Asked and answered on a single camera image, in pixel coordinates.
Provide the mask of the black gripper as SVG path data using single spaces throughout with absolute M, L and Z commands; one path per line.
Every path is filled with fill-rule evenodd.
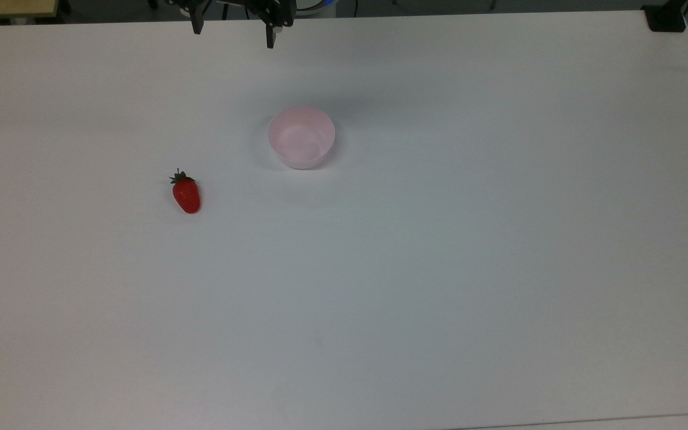
M 191 24 L 193 32 L 200 35 L 204 16 L 213 1 L 191 1 Z M 217 1 L 229 7 L 242 8 L 249 17 L 257 17 L 266 25 L 266 46 L 275 47 L 276 30 L 292 27 L 297 17 L 297 1 Z

